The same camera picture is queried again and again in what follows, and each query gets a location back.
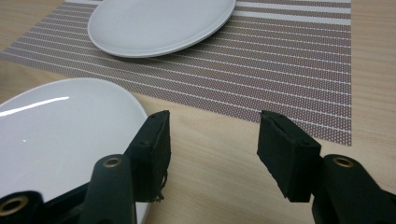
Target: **white stripe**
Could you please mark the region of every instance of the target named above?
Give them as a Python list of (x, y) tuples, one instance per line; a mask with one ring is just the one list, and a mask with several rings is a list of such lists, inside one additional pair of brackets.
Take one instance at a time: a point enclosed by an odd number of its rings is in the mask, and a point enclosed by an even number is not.
[(237, 43), (246, 43), (246, 44), (261, 45), (261, 46), (271, 46), (271, 47), (277, 47), (277, 48), (282, 48), (282, 49), (298, 49), (298, 50), (304, 50), (304, 51), (310, 51), (310, 52), (319, 52), (319, 53), (349, 56), (349, 54), (333, 53), (333, 52), (328, 52), (328, 51), (319, 51), (319, 50), (312, 50), (312, 49), (291, 48), (291, 47), (284, 47), (282, 45), (269, 45), (269, 44), (263, 44), (263, 43), (249, 42), (249, 41), (243, 41), (243, 40), (234, 40), (234, 39), (227, 39), (227, 38), (218, 38), (218, 37), (209, 37), (209, 38), (225, 40), (225, 41), (233, 41), (233, 42), (237, 42)]
[[(28, 52), (32, 52), (32, 53), (37, 53), (37, 52), (33, 52), (33, 51), (27, 50), (27, 49), (20, 49), (20, 50), (28, 51)], [(60, 50), (60, 49), (56, 49), (56, 50), (62, 51), (62, 52), (73, 53), (73, 52), (70, 52), (70, 51), (67, 51), (67, 50)], [(37, 54), (49, 56), (48, 54), (43, 54), (43, 53), (37, 53)], [(87, 55), (87, 54), (80, 54), (80, 53), (73, 53), (73, 54), (77, 54), (77, 55), (81, 55), (81, 56), (90, 56), (90, 55)], [(112, 62), (117, 62), (117, 61), (115, 61), (115, 60), (111, 60), (111, 59), (107, 59), (107, 58), (103, 58), (103, 57), (95, 57), (95, 58), (100, 58), (100, 59), (105, 59), (105, 60), (112, 61)], [(298, 107), (298, 106), (295, 106), (295, 105), (285, 105), (285, 104), (282, 104), (282, 103), (276, 103), (276, 102), (266, 101), (266, 100), (257, 99), (257, 98), (251, 97), (251, 96), (241, 95), (241, 94), (237, 94), (237, 93), (233, 93), (233, 92), (228, 92), (228, 91), (220, 91), (220, 90), (216, 90), (216, 89), (212, 89), (212, 88), (208, 88), (208, 87), (198, 86), (198, 85), (195, 85), (195, 84), (190, 84), (190, 83), (186, 83), (186, 82), (176, 81), (176, 80), (173, 80), (173, 79), (166, 79), (166, 78), (162, 78), (162, 77), (156, 77), (156, 76), (152, 76), (152, 75), (136, 73), (136, 72), (132, 72), (132, 71), (129, 71), (129, 70), (123, 70), (123, 69), (118, 69), (118, 68), (107, 67), (107, 66), (103, 66), (103, 65), (99, 65), (99, 64), (95, 64), (95, 63), (80, 62), (80, 61), (75, 61), (75, 60), (70, 60), (70, 59), (66, 59), (66, 60), (67, 60), (67, 61), (71, 61), (71, 62), (76, 62), (76, 63), (86, 63), (86, 64), (90, 64), (90, 65), (95, 65), (95, 66), (98, 66), (98, 67), (108, 68), (108, 69), (111, 69), (111, 70), (116, 70), (116, 71), (120, 71), (120, 72), (125, 72), (125, 73), (130, 73), (130, 74), (139, 75), (139, 76), (142, 76), (142, 77), (152, 77), (152, 78), (157, 78), (157, 79), (160, 79), (160, 80), (176, 82), (176, 83), (178, 83), (178, 84), (188, 85), (188, 86), (194, 86), (194, 87), (198, 87), (198, 88), (206, 89), (206, 90), (210, 90), (210, 91), (219, 91), (219, 92), (226, 93), (226, 94), (231, 94), (231, 95), (236, 95), (236, 96), (239, 96), (239, 97), (245, 97), (245, 98), (249, 98), (249, 99), (253, 99), (253, 100), (258, 100), (258, 101), (266, 102), (266, 103), (268, 103), (268, 104), (283, 105), (283, 106), (285, 106), (285, 107), (291, 107), (291, 108), (301, 109), (301, 110), (309, 111), (309, 112), (312, 112), (312, 113), (323, 114), (323, 115), (327, 115), (327, 116), (331, 116), (331, 117), (337, 117), (337, 118), (340, 118), (340, 119), (349, 119), (348, 117), (339, 116), (339, 115), (334, 115), (334, 114), (329, 114), (329, 113), (325, 113), (325, 112), (322, 112), (322, 111), (312, 110), (312, 109), (308, 109), (308, 108), (301, 108), (301, 107)], [(267, 90), (265, 90), (265, 89), (260, 89), (260, 88), (252, 88), (252, 89), (267, 91)], [(320, 102), (325, 103), (325, 104), (333, 104), (333, 105), (336, 104), (336, 103), (332, 103), (332, 102), (323, 102), (323, 101), (320, 101)]]
[(350, 3), (350, 0), (299, 0), (302, 2)]
[(57, 24), (57, 23), (46, 22), (46, 21), (41, 21), (41, 22), (37, 25), (37, 27), (39, 27), (39, 25), (40, 25), (41, 23), (48, 24), (48, 25), (54, 25), (54, 26), (69, 27), (69, 28), (73, 28), (73, 29), (82, 29), (82, 30), (84, 30), (84, 31), (87, 30), (86, 27), (77, 27), (77, 26), (63, 25), (63, 24)]
[[(62, 19), (54, 19), (54, 18), (47, 18), (48, 20), (53, 20), (53, 21), (68, 21), (68, 20), (62, 20)], [(87, 22), (82, 22), (82, 21), (68, 21), (68, 22), (75, 22), (75, 23), (80, 23), (80, 24), (87, 24)], [(327, 51), (320, 51), (320, 50), (313, 50), (313, 49), (298, 49), (298, 48), (291, 48), (291, 47), (284, 47), (284, 46), (280, 46), (280, 45), (270, 45), (270, 44), (264, 44), (264, 43), (255, 43), (255, 42), (248, 42), (248, 41), (240, 41), (240, 40), (232, 40), (232, 39), (226, 39), (226, 38), (215, 38), (213, 36), (210, 36), (209, 38), (214, 38), (214, 39), (219, 39), (219, 40), (225, 40), (225, 41), (233, 41), (233, 42), (239, 42), (239, 43), (248, 43), (248, 44), (254, 44), (254, 45), (262, 45), (262, 46), (270, 46), (270, 47), (277, 47), (277, 48), (282, 48), (282, 49), (297, 49), (297, 50), (302, 50), (302, 51), (309, 51), (309, 52), (318, 52), (318, 53), (326, 53), (326, 54), (334, 54), (334, 55), (343, 55), (343, 56), (350, 56), (349, 54), (343, 54), (343, 53), (334, 53), (334, 52), (327, 52)]]
[(280, 14), (262, 13), (262, 12), (236, 11), (236, 10), (233, 12), (233, 15), (271, 19), (271, 20), (281, 20), (281, 21), (304, 21), (304, 22), (326, 23), (326, 24), (336, 24), (336, 25), (350, 25), (350, 20), (333, 19), (333, 18), (292, 16), (292, 15), (280, 15)]
[[(237, 63), (226, 63), (226, 62), (219, 62), (215, 60), (210, 60), (210, 59), (204, 59), (204, 58), (198, 58), (198, 57), (192, 57), (192, 56), (187, 56), (187, 55), (181, 55), (177, 54), (177, 52), (173, 53), (174, 55), (183, 57), (183, 58), (190, 58), (190, 59), (195, 59), (195, 60), (202, 60), (206, 62), (212, 62), (212, 63), (222, 63), (222, 64), (228, 64), (228, 65), (234, 65), (238, 67), (244, 67), (244, 68), (250, 68), (254, 70), (260, 70), (263, 71), (262, 68), (259, 67), (252, 67), (248, 65), (243, 65), (243, 64), (237, 64)], [(277, 64), (282, 64), (282, 65), (287, 65), (287, 66), (292, 66), (292, 67), (299, 67), (299, 68), (307, 68), (307, 69), (312, 69), (312, 70), (319, 70), (319, 71), (324, 71), (324, 72), (334, 72), (338, 74), (344, 74), (344, 75), (349, 75), (347, 72), (341, 72), (341, 71), (334, 71), (334, 70), (329, 70), (329, 69), (323, 69), (323, 68), (316, 68), (316, 67), (309, 67), (309, 66), (303, 66), (303, 65), (298, 65), (298, 64), (292, 64), (292, 63), (281, 63), (281, 62), (275, 62), (275, 61), (268, 61), (268, 60), (259, 60), (259, 59), (251, 59), (248, 57), (242, 57), (242, 56), (236, 56), (236, 55), (229, 55), (229, 54), (224, 54), (224, 53), (215, 53), (218, 55), (223, 55), (223, 56), (234, 56), (235, 58), (243, 58), (243, 59), (248, 59), (248, 60), (255, 60), (259, 62), (265, 62), (265, 63), (277, 63)]]
[(87, 22), (85, 22), (85, 21), (70, 21), (70, 20), (56, 19), (56, 18), (49, 18), (49, 17), (47, 17), (47, 18), (44, 19), (44, 20), (51, 20), (51, 21), (67, 21), (68, 23), (69, 23), (69, 22), (74, 22), (74, 23), (80, 23), (80, 24), (85, 24), (85, 25), (87, 25)]
[[(36, 62), (40, 62), (40, 63), (47, 63), (47, 62), (42, 62), (42, 61), (39, 61), (39, 60), (23, 57), (23, 56), (20, 56), (20, 55), (11, 54), (11, 53), (8, 53), (8, 52), (3, 52), (3, 53), (8, 54), (8, 55), (13, 55), (13, 56), (16, 56), (16, 57), (19, 57), (19, 58), (24, 58), (24, 59), (31, 60), (31, 61), (36, 61)], [(106, 76), (106, 75), (103, 75), (103, 74), (94, 73), (94, 72), (86, 71), (86, 70), (75, 68), (75, 67), (71, 68), (71, 67), (68, 67), (68, 66), (63, 66), (63, 65), (59, 65), (59, 64), (55, 64), (55, 63), (47, 63), (47, 64), (56, 65), (56, 66), (63, 67), (63, 68), (68, 68), (68, 69), (75, 69), (75, 70), (78, 70), (78, 71), (87, 72), (87, 73), (90, 73), (90, 74), (93, 74), (93, 75), (97, 75), (99, 77), (109, 77), (109, 76)], [(207, 101), (212, 101), (212, 102), (216, 102), (216, 103), (223, 104), (223, 105), (229, 105), (229, 106), (233, 106), (233, 107), (238, 107), (238, 108), (242, 108), (242, 109), (246, 109), (246, 110), (250, 110), (250, 111), (254, 111), (254, 112), (259, 112), (259, 113), (261, 112), (260, 110), (257, 110), (257, 109), (253, 109), (253, 108), (249, 108), (249, 107), (245, 107), (245, 106), (241, 106), (241, 105), (232, 105), (232, 104), (225, 103), (225, 102), (222, 102), (222, 101), (209, 99), (209, 98), (205, 98), (205, 97), (202, 97), (202, 96), (192, 95), (192, 94), (185, 93), (185, 92), (182, 92), (182, 91), (172, 91), (172, 90), (168, 90), (166, 88), (161, 88), (161, 87), (157, 87), (157, 86), (151, 86), (151, 85), (148, 85), (148, 84), (135, 82), (135, 81), (128, 80), (128, 79), (125, 79), (125, 78), (119, 78), (119, 77), (110, 77), (110, 78), (121, 80), (121, 81), (126, 81), (126, 82), (132, 82), (132, 83), (135, 83), (135, 84), (138, 84), (138, 85), (148, 86), (148, 87), (151, 87), (151, 88), (154, 88), (154, 89), (163, 90), (163, 91), (171, 91), (171, 92), (179, 93), (179, 94), (182, 94), (182, 95), (188, 95), (188, 96), (191, 96), (191, 97), (194, 97), (194, 98), (199, 98), (199, 99), (203, 99), (203, 100), (207, 100)], [(326, 126), (326, 125), (322, 125), (322, 124), (316, 124), (316, 123), (313, 123), (313, 122), (310, 122), (310, 121), (294, 119), (292, 117), (288, 117), (288, 118), (291, 119), (291, 120), (300, 121), (302, 123), (311, 124), (311, 125), (314, 125), (314, 126), (328, 128), (328, 129), (336, 130), (336, 131), (343, 132), (343, 133), (350, 133), (350, 131), (347, 131), (347, 130), (342, 130), (342, 129), (338, 129), (338, 128), (334, 128), (334, 127), (330, 127), (330, 126)]]
[[(244, 34), (238, 34), (238, 33), (225, 32), (225, 31), (218, 31), (218, 33), (229, 34), (229, 35), (244, 35)], [(261, 39), (275, 39), (275, 40), (283, 40), (283, 41), (299, 42), (299, 43), (305, 43), (305, 44), (315, 44), (315, 45), (333, 46), (333, 47), (350, 49), (350, 46), (323, 44), (323, 43), (316, 43), (316, 42), (302, 41), (302, 40), (291, 40), (291, 39), (275, 38), (275, 37), (268, 37), (268, 36), (261, 36), (261, 35), (244, 35), (244, 36), (258, 37)]]
[(55, 12), (51, 12), (49, 14), (50, 16), (64, 16), (64, 17), (72, 17), (72, 18), (81, 18), (81, 19), (85, 19), (85, 20), (89, 20), (89, 17), (80, 17), (80, 16), (72, 16), (72, 15), (64, 15), (64, 14), (59, 14), (59, 13), (55, 13)]
[(280, 5), (280, 4), (266, 4), (266, 3), (249, 3), (249, 2), (236, 2), (236, 6), (350, 14), (350, 8), (345, 8), (345, 7), (310, 7), (310, 6), (294, 6), (294, 5)]
[(46, 27), (40, 27), (40, 26), (35, 26), (33, 27), (34, 29), (41, 29), (41, 30), (49, 30), (49, 31), (56, 31), (60, 33), (67, 33), (67, 34), (73, 34), (73, 35), (84, 35), (88, 36), (88, 34), (82, 34), (82, 33), (76, 33), (76, 32), (71, 32), (71, 31), (64, 31), (64, 30), (57, 30), (57, 29), (52, 29), (52, 28), (46, 28)]
[[(350, 95), (350, 93), (347, 93), (347, 92), (323, 90), (323, 89), (315, 88), (315, 87), (308, 87), (308, 86), (303, 86), (303, 85), (298, 85), (298, 84), (293, 84), (293, 83), (288, 83), (288, 82), (283, 82), (283, 81), (271, 80), (271, 79), (267, 79), (267, 78), (264, 78), (264, 77), (250, 77), (250, 76), (242, 75), (242, 74), (239, 74), (239, 73), (224, 72), (224, 71), (221, 71), (219, 69), (200, 67), (200, 66), (196, 66), (196, 65), (192, 65), (192, 64), (175, 63), (175, 62), (160, 60), (158, 58), (149, 58), (149, 59), (152, 60), (152, 61), (158, 61), (158, 62), (163, 62), (163, 63), (174, 63), (174, 64), (185, 65), (185, 66), (189, 66), (189, 67), (204, 68), (206, 70), (213, 71), (213, 72), (222, 72), (222, 73), (235, 75), (235, 76), (239, 76), (239, 77), (247, 77), (247, 78), (253, 78), (253, 79), (258, 79), (258, 80), (263, 80), (263, 81), (275, 82), (275, 83), (280, 83), (280, 84), (289, 85), (289, 86), (295, 86), (295, 87), (301, 87), (301, 88), (314, 90), (314, 91), (326, 91), (326, 92), (331, 92), (331, 93), (340, 94), (340, 95)], [(262, 69), (262, 70), (263, 71), (270, 71), (270, 72), (277, 72), (277, 71), (272, 71), (272, 70), (268, 70), (268, 69)]]
[(331, 32), (341, 32), (341, 33), (350, 33), (350, 31), (338, 31), (338, 30), (331, 30), (331, 29), (322, 29), (317, 27), (303, 27), (303, 26), (293, 26), (293, 25), (282, 25), (282, 24), (272, 24), (267, 22), (256, 22), (256, 21), (240, 21), (240, 20), (233, 20), (229, 19), (229, 21), (236, 21), (241, 23), (250, 23), (250, 24), (259, 24), (259, 25), (266, 25), (266, 26), (282, 26), (282, 27), (291, 27), (291, 28), (298, 28), (302, 30), (319, 30), (319, 31), (331, 31)]
[(75, 10), (68, 10), (68, 9), (62, 9), (62, 8), (56, 8), (52, 12), (54, 12), (54, 11), (82, 13), (82, 14), (89, 14), (90, 16), (92, 14), (91, 12), (75, 11)]
[[(44, 42), (49, 42), (49, 43), (56, 43), (56, 44), (66, 45), (66, 46), (75, 47), (75, 48), (92, 49), (92, 50), (101, 51), (98, 48), (77, 47), (76, 45), (68, 45), (68, 44), (64, 44), (64, 43), (58, 43), (58, 42), (48, 41), (48, 40), (44, 40), (44, 39), (32, 38), (32, 37), (28, 37), (28, 36), (24, 36), (24, 38), (34, 39), (34, 40), (39, 40), (39, 41), (44, 41)], [(22, 44), (27, 44), (27, 45), (33, 45), (33, 44), (24, 43), (24, 42), (20, 42), (20, 41), (16, 41), (16, 42), (19, 42), (19, 43), (22, 43)], [(111, 59), (108, 59), (108, 58), (98, 57), (98, 56), (93, 56), (93, 55), (88, 55), (88, 54), (80, 54), (80, 55), (91, 56), (91, 57), (100, 58), (100, 59), (105, 59), (105, 60), (108, 60), (108, 61), (111, 61), (111, 62), (118, 62), (117, 60), (111, 60)], [(183, 72), (178, 72), (178, 71), (173, 71), (173, 70), (168, 70), (168, 69), (163, 69), (163, 68), (158, 68), (158, 67), (152, 67), (152, 66), (147, 66), (147, 65), (143, 65), (143, 64), (139, 64), (139, 66), (143, 66), (143, 67), (147, 67), (147, 68), (151, 68), (151, 69), (156, 69), (156, 70), (160, 70), (160, 71), (174, 72), (174, 73), (178, 73), (178, 74), (181, 74), (181, 75), (184, 75), (184, 76), (189, 76), (189, 77), (199, 77), (199, 78), (203, 78), (203, 79), (209, 79), (209, 80), (213, 80), (213, 81), (219, 81), (219, 82), (224, 82), (224, 83), (228, 83), (228, 84), (239, 85), (239, 86), (243, 86), (243, 87), (252, 88), (252, 89), (255, 89), (255, 90), (270, 91), (270, 90), (266, 90), (266, 89), (263, 89), (263, 88), (256, 88), (256, 87), (251, 87), (251, 86), (244, 85), (244, 84), (233, 83), (233, 82), (230, 82), (230, 81), (215, 79), (215, 78), (211, 78), (211, 77), (201, 77), (201, 76), (196, 76), (194, 74), (188, 74), (188, 73), (183, 73)], [(297, 74), (292, 74), (292, 73), (282, 73), (282, 72), (279, 72), (279, 73), (282, 74), (282, 75), (291, 76), (291, 77), (304, 77), (304, 76), (297, 75)], [(244, 76), (244, 75), (238, 75), (238, 76), (245, 77), (245, 78), (250, 78), (249, 76)], [(270, 79), (263, 79), (263, 78), (257, 78), (257, 77), (253, 77), (253, 78), (259, 79), (259, 80), (265, 80), (265, 81), (273, 82), (273, 80), (270, 80)], [(335, 80), (330, 80), (330, 79), (324, 79), (324, 78), (319, 78), (319, 77), (304, 77), (304, 78), (320, 80), (320, 81), (327, 81), (327, 82), (338, 83), (338, 84), (350, 85), (350, 83), (346, 83), (346, 82), (342, 82), (342, 81), (335, 81)], [(289, 84), (289, 83), (286, 83), (286, 82), (278, 82), (278, 83), (285, 84), (285, 85), (293, 85), (293, 84)], [(279, 94), (287, 94), (287, 93), (281, 92), (281, 91), (272, 91), (272, 92), (276, 92), (276, 93), (279, 93)], [(322, 101), (322, 100), (315, 99), (315, 98), (304, 97), (304, 96), (300, 96), (300, 95), (292, 95), (292, 96), (301, 97), (301, 98), (305, 98), (305, 99), (310, 99), (310, 100), (313, 100), (313, 101), (319, 101), (319, 102), (322, 102), (322, 103), (328, 103), (328, 104), (332, 104), (332, 105), (349, 106), (349, 105), (344, 105), (344, 104), (338, 104), (338, 103), (335, 103), (335, 102)]]
[(65, 4), (59, 6), (59, 8), (61, 8), (61, 7), (72, 7), (72, 8), (77, 8), (78, 10), (79, 9), (90, 9), (90, 10), (96, 9), (96, 7), (68, 6), (68, 5), (65, 5)]
[[(34, 31), (29, 31), (29, 33), (33, 33), (33, 34), (37, 34), (37, 35), (43, 35), (42, 33), (34, 32)], [(64, 38), (64, 39), (70, 39), (70, 40), (78, 40), (78, 41), (81, 41), (81, 42), (89, 42), (89, 43), (92, 43), (91, 40), (75, 39), (75, 38), (64, 37), (64, 36), (58, 36), (58, 35), (49, 35), (49, 36), (58, 37), (58, 38)]]
[(236, 29), (241, 29), (241, 30), (250, 30), (250, 31), (264, 31), (266, 33), (278, 33), (278, 34), (287, 34), (287, 35), (303, 35), (303, 36), (313, 36), (313, 37), (326, 37), (328, 39), (342, 39), (342, 40), (348, 40), (349, 39), (347, 37), (334, 37), (334, 36), (327, 36), (327, 35), (306, 35), (306, 34), (301, 34), (301, 33), (274, 31), (274, 30), (264, 30), (264, 29), (247, 28), (247, 27), (231, 26), (231, 25), (224, 25), (224, 27), (236, 28)]
[[(244, 50), (244, 51), (255, 52), (255, 53), (265, 53), (265, 54), (278, 55), (278, 56), (291, 57), (291, 58), (298, 58), (298, 59), (307, 59), (307, 60), (310, 60), (310, 61), (318, 61), (318, 62), (325, 62), (325, 63), (338, 63), (338, 64), (346, 64), (346, 65), (350, 64), (350, 63), (339, 63), (339, 62), (335, 62), (335, 61), (326, 61), (326, 60), (314, 59), (314, 58), (305, 58), (305, 57), (294, 56), (294, 55), (289, 55), (289, 54), (273, 53), (273, 52), (267, 52), (267, 51), (262, 52), (260, 50), (255, 50), (255, 49), (241, 49), (241, 48), (228, 47), (228, 46), (215, 45), (215, 44), (206, 44), (206, 43), (198, 43), (198, 45), (215, 46), (215, 47), (220, 47), (220, 48), (225, 48), (225, 49), (237, 49), (237, 50)], [(209, 53), (211, 53), (211, 52), (216, 53), (214, 51), (209, 51), (209, 50), (200, 50), (200, 49), (190, 49), (190, 50), (209, 52)], [(315, 79), (319, 79), (319, 80), (322, 80), (322, 81), (330, 81), (330, 82), (336, 82), (336, 83), (349, 84), (349, 83), (346, 83), (346, 82), (334, 81), (334, 80), (317, 78), (317, 77)]]
[[(223, 46), (219, 46), (219, 47), (227, 48), (227, 49), (239, 49), (239, 48), (223, 47)], [(218, 55), (231, 56), (231, 57), (235, 57), (235, 58), (249, 59), (249, 60), (258, 61), (258, 62), (271, 62), (271, 61), (264, 61), (264, 60), (261, 60), (261, 59), (255, 59), (255, 58), (249, 58), (249, 57), (244, 57), (244, 56), (238, 56), (238, 55), (234, 55), (234, 54), (224, 54), (224, 53), (210, 51), (210, 50), (191, 49), (191, 48), (188, 48), (186, 50), (200, 51), (200, 52), (204, 52), (204, 53), (213, 53), (213, 54), (218, 54)], [(305, 59), (307, 61), (316, 61), (316, 62), (322, 62), (322, 63), (335, 63), (335, 64), (342, 64), (342, 65), (350, 65), (350, 63), (339, 63), (339, 62), (333, 62), (333, 61), (327, 61), (327, 60), (321, 60), (321, 59), (305, 58), (305, 57), (294, 56), (294, 55), (289, 55), (289, 54), (279, 54), (279, 53), (273, 53), (273, 52), (262, 52), (262, 51), (253, 50), (253, 49), (239, 49), (239, 50), (245, 50), (245, 51), (256, 52), (256, 53), (261, 53), (261, 54), (264, 53), (264, 54), (270, 54), (270, 55), (277, 55), (277, 56), (282, 56), (282, 57), (286, 57), (286, 58)]]
[(87, 5), (100, 5), (102, 1), (85, 1), (85, 0), (65, 0), (66, 3), (79, 3), (79, 4), (87, 4)]

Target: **plate rim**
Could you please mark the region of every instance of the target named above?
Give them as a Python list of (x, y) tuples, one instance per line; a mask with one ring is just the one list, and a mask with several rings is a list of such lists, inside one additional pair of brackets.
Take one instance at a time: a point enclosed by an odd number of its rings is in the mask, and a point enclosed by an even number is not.
[(166, 54), (174, 53), (176, 51), (191, 47), (191, 46), (193, 46), (193, 45), (205, 40), (206, 38), (210, 37), (218, 29), (220, 29), (231, 18), (232, 14), (233, 14), (233, 11), (234, 11), (234, 8), (235, 8), (235, 5), (236, 5), (236, 0), (230, 0), (230, 1), (233, 1), (232, 7), (230, 7), (231, 10), (224, 12), (221, 16), (218, 17), (217, 22), (212, 23), (212, 25), (210, 25), (208, 28), (206, 28), (204, 30), (201, 30), (198, 34), (194, 35), (193, 37), (191, 37), (191, 38), (189, 38), (189, 39), (187, 39), (185, 41), (177, 42), (175, 44), (168, 45), (168, 46), (162, 47), (160, 49), (156, 48), (156, 50), (155, 49), (151, 49), (151, 50), (146, 51), (146, 53), (129, 53), (129, 52), (128, 53), (122, 53), (122, 52), (116, 51), (114, 49), (107, 49), (105, 46), (99, 44), (94, 39), (94, 37), (92, 36), (92, 31), (91, 31), (91, 29), (92, 29), (91, 28), (92, 15), (106, 1), (114, 1), (114, 0), (104, 0), (93, 11), (93, 13), (91, 14), (91, 16), (90, 16), (90, 18), (88, 20), (88, 24), (87, 24), (88, 36), (89, 36), (91, 42), (97, 48), (99, 48), (100, 50), (102, 50), (102, 51), (104, 51), (104, 52), (106, 52), (108, 54), (111, 54), (111, 55), (114, 55), (114, 56), (118, 56), (118, 57), (124, 57), (124, 58), (151, 58), (151, 57), (158, 57), (158, 56), (163, 56), (163, 55), (166, 55)]
[(29, 94), (32, 91), (36, 91), (36, 90), (39, 90), (39, 89), (42, 89), (42, 88), (46, 88), (46, 87), (51, 86), (51, 85), (56, 85), (58, 83), (70, 82), (70, 81), (93, 81), (93, 82), (102, 82), (102, 83), (105, 83), (107, 85), (111, 85), (111, 86), (119, 89), (120, 91), (124, 91), (124, 93), (128, 93), (126, 95), (129, 95), (130, 98), (135, 103), (137, 103), (139, 109), (141, 110), (141, 112), (143, 112), (145, 117), (146, 118), (148, 117), (148, 114), (147, 114), (146, 110), (144, 109), (144, 107), (140, 104), (140, 102), (137, 100), (137, 98), (131, 92), (127, 91), (122, 86), (120, 86), (120, 85), (118, 85), (118, 84), (116, 84), (114, 82), (103, 80), (101, 78), (95, 78), (95, 77), (69, 77), (69, 78), (65, 78), (65, 79), (51, 81), (51, 82), (48, 82), (48, 83), (45, 83), (45, 84), (42, 84), (42, 85), (39, 85), (39, 86), (35, 86), (32, 89), (29, 89), (27, 91), (21, 92), (21, 93), (15, 95), (15, 96), (11, 97), (10, 99), (4, 101), (2, 104), (0, 104), (0, 112), (2, 112), (1, 108), (3, 106), (5, 106), (5, 105), (9, 104), (9, 102), (15, 101), (16, 99), (21, 98), (22, 96), (24, 96), (26, 94)]

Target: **wooden table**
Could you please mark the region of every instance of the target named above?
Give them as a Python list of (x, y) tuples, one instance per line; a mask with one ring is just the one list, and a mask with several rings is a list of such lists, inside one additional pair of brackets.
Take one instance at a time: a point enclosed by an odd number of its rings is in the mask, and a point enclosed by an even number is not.
[[(1, 0), (0, 50), (62, 0)], [(0, 103), (65, 76), (0, 61)], [(148, 114), (171, 111), (173, 155), (165, 200), (147, 223), (313, 223), (311, 204), (289, 203), (256, 156), (259, 125), (134, 95)], [(396, 2), (352, 3), (352, 147), (318, 140), (364, 165), (396, 193)]]

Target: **placemat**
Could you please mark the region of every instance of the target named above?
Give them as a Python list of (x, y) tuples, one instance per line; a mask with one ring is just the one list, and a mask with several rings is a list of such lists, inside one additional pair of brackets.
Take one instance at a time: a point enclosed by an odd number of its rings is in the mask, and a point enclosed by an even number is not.
[(351, 145), (350, 0), (238, 0), (230, 20), (188, 49), (123, 59), (96, 48), (101, 1), (65, 1), (0, 59), (239, 119), (285, 114), (312, 136)]

